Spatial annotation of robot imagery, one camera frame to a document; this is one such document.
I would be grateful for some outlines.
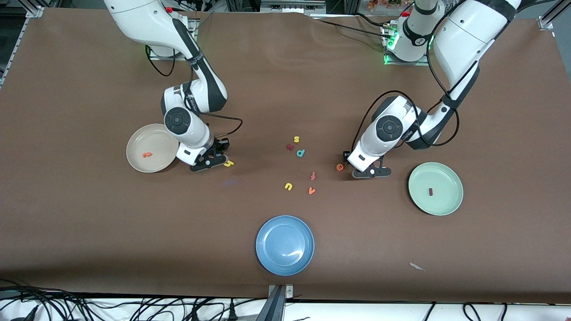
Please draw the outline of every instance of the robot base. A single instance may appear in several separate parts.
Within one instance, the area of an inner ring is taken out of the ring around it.
[[[229,146],[230,142],[227,138],[222,140],[215,139],[212,147],[198,159],[196,165],[190,166],[190,170],[199,172],[228,162],[228,156],[224,155],[224,152],[228,150]]]
[[[426,54],[424,54],[417,61],[404,61],[399,59],[390,49],[394,43],[399,41],[399,21],[391,20],[390,23],[385,23],[380,27],[381,34],[389,35],[390,38],[383,38],[383,56],[385,65],[401,65],[401,66],[428,66],[428,60]]]
[[[392,51],[387,49],[386,46],[383,47],[383,54],[385,59],[385,65],[428,66],[428,60],[426,54],[423,55],[423,57],[417,61],[404,61],[398,59],[397,56],[395,56],[395,54]]]
[[[345,163],[349,163],[347,161],[347,157],[351,154],[350,151],[343,152],[343,158]],[[377,167],[375,166],[376,162],[373,162],[365,171],[359,171],[357,169],[353,170],[351,175],[353,178],[375,178],[375,177],[387,177],[391,174],[391,169],[388,167],[383,167],[383,157],[379,158],[380,165]]]

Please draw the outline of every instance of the black clamp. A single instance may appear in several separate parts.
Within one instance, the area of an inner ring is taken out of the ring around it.
[[[343,162],[349,164],[347,158],[351,155],[350,151],[343,152]],[[365,171],[359,171],[357,169],[353,170],[351,175],[353,178],[373,178],[373,177],[387,177],[391,174],[391,169],[388,167],[383,167],[383,157],[379,158],[378,161],[373,162]]]
[[[204,155],[198,155],[196,164],[190,166],[190,170],[193,172],[203,171],[228,162],[228,156],[224,155],[224,152],[228,150],[229,146],[228,138],[215,139],[212,147]]]

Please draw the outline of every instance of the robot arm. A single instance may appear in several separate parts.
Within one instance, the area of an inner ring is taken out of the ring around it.
[[[104,0],[123,34],[149,46],[180,51],[194,69],[198,81],[185,92],[194,111],[208,113],[224,107],[228,95],[200,47],[180,19],[168,14],[159,0]]]
[[[164,124],[179,142],[176,156],[192,171],[204,170],[228,161],[223,151],[228,140],[215,139],[197,116],[219,111],[228,95],[200,47],[177,14],[169,14],[159,0],[104,0],[123,34],[149,46],[180,51],[198,79],[167,88],[161,100]]]
[[[465,0],[457,7],[434,41],[436,59],[449,83],[453,84],[452,91],[443,96],[432,115],[413,107],[403,96],[390,97],[381,103],[373,115],[373,122],[347,158],[357,169],[353,176],[364,178],[390,174],[390,171],[387,173],[372,163],[392,149],[399,139],[413,149],[426,149],[436,142],[476,81],[480,58],[509,23],[508,18],[513,19],[521,0],[501,1],[496,1],[504,4],[500,8],[492,8],[477,0]]]

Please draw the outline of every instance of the black cable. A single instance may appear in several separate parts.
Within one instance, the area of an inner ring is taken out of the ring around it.
[[[120,307],[120,306],[129,305],[129,304],[141,304],[141,302],[122,302],[122,303],[118,303],[118,304],[116,304],[116,305],[114,305],[114,306],[108,306],[108,307],[102,306],[102,305],[100,305],[99,303],[95,303],[95,302],[87,302],[87,304],[91,304],[91,305],[96,306],[96,307],[98,307],[98,308],[100,308],[100,309],[108,310],[108,309],[113,309],[113,308],[117,308],[117,307]],[[165,304],[158,304],[158,303],[157,303],[157,304],[146,304],[146,303],[144,303],[143,305],[152,305],[152,306],[155,306],[155,307],[164,307],[164,306],[193,306],[194,304],[193,304],[193,303],[184,303],[184,302],[183,302],[183,303],[179,303],[179,304],[173,304],[173,303],[165,303]]]
[[[432,312],[432,309],[434,309],[435,305],[436,305],[436,301],[433,301],[432,305],[430,306],[430,309],[428,309],[426,316],[424,316],[423,321],[428,321],[428,318],[430,317],[430,313]]]
[[[148,61],[151,63],[151,66],[156,70],[157,73],[161,74],[164,77],[168,77],[172,74],[172,71],[175,69],[175,61],[176,61],[176,54],[175,54],[176,51],[174,49],[172,50],[172,66],[171,66],[171,70],[168,72],[168,74],[163,74],[162,71],[160,71],[155,66],[155,63],[152,62],[152,60],[151,60],[151,47],[145,45],[144,50],[145,50],[145,53],[147,54]]]
[[[404,141],[400,141],[400,144],[398,144],[397,146],[393,147],[392,149],[397,149],[397,148],[399,148],[399,147],[402,146],[402,145],[404,145]]]
[[[555,1],[555,0],[535,1],[535,2],[532,2],[532,3],[528,4],[528,5],[525,5],[525,6],[521,7],[521,8],[519,8],[519,9],[517,9],[517,13],[520,13],[520,12],[524,11],[525,9],[527,9],[527,8],[529,8],[529,7],[533,7],[533,6],[535,6],[535,5],[541,5],[541,4],[543,4],[543,3],[548,3],[548,2],[553,2],[553,1]]]
[[[480,315],[478,314],[478,311],[476,311],[476,308],[474,308],[473,305],[471,305],[470,303],[464,303],[462,305],[462,312],[464,312],[464,315],[466,316],[466,318],[470,321],[475,321],[472,318],[470,318],[470,316],[468,316],[468,312],[466,311],[466,307],[470,307],[472,308],[472,311],[474,311],[474,314],[476,314],[476,318],[478,319],[478,321],[482,321],[482,319],[480,319]]]
[[[173,300],[170,304],[175,303],[175,302],[177,302],[177,301],[181,301],[181,300],[182,300],[182,299]],[[162,308],[159,309],[159,311],[157,311],[157,312],[154,313],[153,315],[149,316],[149,317],[147,318],[147,321],[151,321],[151,320],[153,320],[154,318],[156,318],[157,315],[162,314],[164,309],[166,309],[167,307],[170,307],[170,306],[171,306],[170,304],[165,304]]]
[[[35,297],[36,299],[38,299],[40,301],[40,303],[42,303],[43,307],[46,309],[46,313],[47,313],[47,318],[49,321],[52,321],[51,318],[51,313],[50,313],[50,309],[47,308],[46,303],[42,300],[41,296],[38,296],[37,294],[31,292],[30,290],[26,289],[24,286],[21,286],[20,284],[14,282],[14,281],[10,281],[10,280],[6,280],[6,279],[0,279],[0,281],[6,282],[6,283],[11,283],[13,285],[15,285],[17,288],[20,288],[21,290],[23,290],[26,293],[29,293],[30,295],[32,295],[33,297]]]
[[[148,301],[148,303],[149,303],[149,302],[152,302],[153,300],[156,300],[154,303],[159,303],[160,301],[162,301],[162,300],[164,300],[164,299],[150,299],[150,300]],[[129,321],[136,321],[136,320],[138,320],[139,317],[140,317],[141,315],[143,315],[143,313],[144,313],[145,311],[147,311],[150,307],[152,307],[152,305],[149,304],[149,305],[147,305],[145,308],[143,308],[143,302],[144,302],[144,299],[141,300],[141,306],[135,311],[135,313],[133,313],[133,315],[131,316],[131,318],[129,319]]]
[[[192,307],[192,311],[190,312],[190,314],[188,314],[187,316],[185,316],[182,321],[195,321],[195,320],[199,320],[198,319],[198,310],[200,308],[202,308],[206,303],[210,302],[214,300],[214,298],[207,298],[202,300],[200,303],[197,304],[198,302],[198,298],[194,300],[194,306]]]
[[[154,317],[156,317],[156,316],[158,316],[158,315],[161,315],[161,314],[164,314],[164,313],[169,313],[169,314],[171,315],[171,317],[172,317],[172,321],[175,321],[175,314],[172,313],[172,311],[170,311],[170,310],[162,311],[161,313],[157,313],[157,314],[154,315]]]
[[[406,94],[403,93],[403,96],[405,96],[408,101],[410,101],[410,103],[412,104],[412,109],[415,111],[415,116],[416,116],[416,123],[417,123],[417,128],[416,131],[418,132],[420,139],[422,139],[422,141],[427,144],[428,146],[433,146],[433,147],[439,147],[439,146],[444,146],[446,144],[448,144],[449,142],[451,142],[454,137],[456,137],[456,134],[458,134],[458,131],[460,130],[460,115],[458,114],[458,110],[456,108],[453,108],[452,111],[454,112],[454,114],[456,114],[456,128],[454,129],[454,133],[452,134],[452,136],[450,136],[450,138],[448,138],[448,140],[446,140],[444,143],[439,143],[439,144],[433,144],[431,142],[427,142],[427,140],[424,138],[422,132],[420,131],[420,124],[419,124],[419,111],[416,110],[416,104],[414,101],[412,101],[412,99],[407,96]]]
[[[238,316],[236,315],[236,309],[234,309],[234,299],[231,298],[230,299],[230,307],[229,307],[229,313],[228,313],[228,319],[227,321],[237,321],[238,320]]]
[[[266,298],[249,299],[249,300],[246,300],[246,301],[242,301],[242,302],[240,302],[240,303],[235,303],[235,304],[234,304],[234,307],[237,307],[237,306],[240,306],[240,305],[242,305],[242,304],[249,303],[249,302],[252,302],[252,301],[265,300],[265,299],[266,299]],[[217,316],[224,315],[224,313],[225,313],[226,311],[228,311],[228,310],[230,310],[230,308],[225,308],[224,310],[222,310],[221,312],[219,312],[218,314],[216,314],[216,315],[214,315],[212,318],[210,318],[208,321],[214,321],[214,319],[216,319]]]
[[[184,99],[184,105],[187,109],[190,110],[190,108],[188,107],[188,98]],[[216,114],[211,114],[211,113],[203,113],[201,111],[197,112],[199,115],[206,115],[206,116],[211,116],[211,117],[217,117],[217,118],[223,118],[223,119],[229,119],[231,121],[239,121],[240,124],[238,124],[238,126],[236,128],[234,128],[232,131],[228,132],[228,133],[224,133],[224,134],[220,134],[220,135],[216,135],[215,138],[220,138],[220,137],[224,137],[224,136],[229,136],[235,132],[237,132],[240,127],[242,127],[242,124],[244,123],[244,120],[242,118],[238,118],[238,117],[230,117],[230,116],[222,116],[222,115],[216,115]]]
[[[327,23],[327,24],[329,24],[329,25],[334,25],[334,26],[337,26],[337,27],[341,27],[341,28],[346,28],[346,29],[351,29],[351,30],[354,30],[354,31],[359,31],[359,32],[361,32],[361,33],[372,34],[372,35],[378,35],[379,37],[382,37],[382,38],[390,38],[390,37],[391,37],[390,35],[379,34],[379,33],[373,33],[373,32],[366,31],[366,30],[362,30],[362,29],[357,29],[357,28],[353,28],[353,27],[349,27],[349,26],[345,26],[345,25],[340,25],[340,24],[334,23],[334,22],[323,21],[323,20],[321,20],[321,19],[318,19],[318,21],[321,21],[321,22],[323,22],[323,23]]]
[[[12,299],[10,302],[8,302],[8,303],[6,303],[4,306],[0,307],[0,311],[4,310],[5,307],[11,305],[12,303],[14,303],[14,302],[16,302],[16,301],[18,301],[18,300],[20,300],[20,298]]]
[[[436,106],[438,106],[438,104],[441,103],[441,102],[442,102],[442,99],[439,100],[438,102],[436,102],[436,103],[434,104],[434,106],[430,107],[430,108],[428,109],[428,111],[427,111],[427,114],[430,114],[430,112],[431,112]]]
[[[501,313],[500,321],[504,321],[505,314],[506,314],[506,312],[508,312],[508,304],[502,303],[502,305],[504,306],[504,310]]]
[[[366,15],[364,15],[364,14],[362,14],[362,13],[360,13],[360,12],[355,12],[355,13],[353,13],[352,15],[358,15],[358,16],[360,16],[361,18],[365,19],[368,23],[370,23],[370,24],[372,24],[372,25],[374,25],[374,26],[377,26],[377,27],[382,27],[383,24],[385,24],[385,23],[387,23],[387,22],[390,22],[390,20],[387,21],[387,22],[380,22],[380,23],[379,23],[379,22],[375,22],[375,21],[369,19]]]

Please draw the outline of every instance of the brown table surface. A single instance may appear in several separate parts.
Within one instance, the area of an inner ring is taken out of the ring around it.
[[[359,19],[336,21],[374,30]],[[143,174],[127,141],[162,121],[163,90],[190,69],[177,62],[161,77],[106,10],[30,21],[0,90],[4,277],[139,294],[264,296],[292,283],[316,299],[571,300],[571,91],[555,39],[534,20],[514,21],[481,61],[454,141],[391,151],[392,175],[371,180],[337,172],[341,152],[380,93],[433,105],[441,91],[428,68],[385,66],[375,36],[301,14],[214,14],[199,40],[228,89],[220,114],[244,119],[230,137],[235,165],[193,173],[175,161]],[[236,125],[206,121],[215,133]],[[302,158],[285,148],[294,136]],[[431,161],[462,179],[452,215],[409,198],[408,175]],[[287,278],[254,248],[283,214],[316,242],[311,264]]]

